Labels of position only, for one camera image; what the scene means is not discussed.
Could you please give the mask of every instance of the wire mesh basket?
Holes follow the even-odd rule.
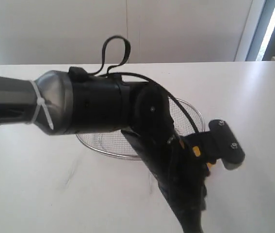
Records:
[[[203,132],[205,130],[205,122],[200,112],[191,104],[179,99],[178,101],[192,117],[198,130]],[[174,126],[177,133],[181,136],[194,133],[192,125],[178,106],[171,99],[169,99],[169,104],[170,114],[174,120]],[[126,160],[140,160],[140,157],[120,131],[112,133],[77,134],[77,138],[88,148],[107,156]]]

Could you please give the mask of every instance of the robotic arm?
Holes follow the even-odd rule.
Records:
[[[119,65],[128,57],[128,41],[111,37],[103,47],[103,65],[113,38],[126,43]],[[199,133],[186,113],[196,133],[181,137],[174,129],[168,97],[177,100],[159,84],[138,74],[95,74],[71,67],[68,72],[49,71],[34,82],[0,77],[0,124],[34,123],[49,135],[121,130],[157,179],[184,232],[203,232],[207,163],[222,159],[226,168],[234,169],[244,160],[229,126],[213,120],[209,132]],[[124,82],[122,75],[146,82]]]

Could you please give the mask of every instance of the metal mesh strainer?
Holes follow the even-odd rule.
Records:
[[[194,120],[198,130],[205,130],[205,122],[202,115],[189,103],[179,100]],[[170,113],[174,120],[174,126],[179,135],[185,136],[194,133],[194,130],[183,112],[169,99]],[[77,138],[88,148],[103,153],[110,157],[127,160],[140,160],[120,131],[112,133],[84,133],[78,134]]]

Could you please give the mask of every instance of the zip tie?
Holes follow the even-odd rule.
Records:
[[[37,96],[37,106],[36,106],[36,110],[34,112],[34,115],[32,117],[32,120],[30,121],[29,124],[33,124],[37,117],[38,117],[38,113],[39,113],[39,110],[40,110],[40,107],[42,106],[42,108],[44,109],[44,112],[45,112],[45,115],[46,115],[46,118],[47,118],[47,122],[49,124],[49,127],[50,129],[54,129],[53,127],[53,123],[52,123],[52,119],[51,119],[51,116],[50,116],[50,113],[49,113],[49,110],[48,110],[48,107],[46,106],[46,102],[45,102],[45,99],[41,97],[40,95],[40,92],[39,92],[39,89],[37,87],[37,84],[32,81],[32,80],[29,80],[30,83],[32,84],[34,90],[35,90],[35,93],[36,93],[36,96]]]

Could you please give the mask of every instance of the white tabletop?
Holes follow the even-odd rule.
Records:
[[[70,65],[0,66],[0,75],[36,79]],[[82,65],[95,71],[97,65]],[[205,233],[275,233],[275,62],[129,64],[195,106],[226,120],[246,153],[207,179]],[[0,127],[0,232],[180,233],[142,162],[109,158],[74,135],[34,125]]]

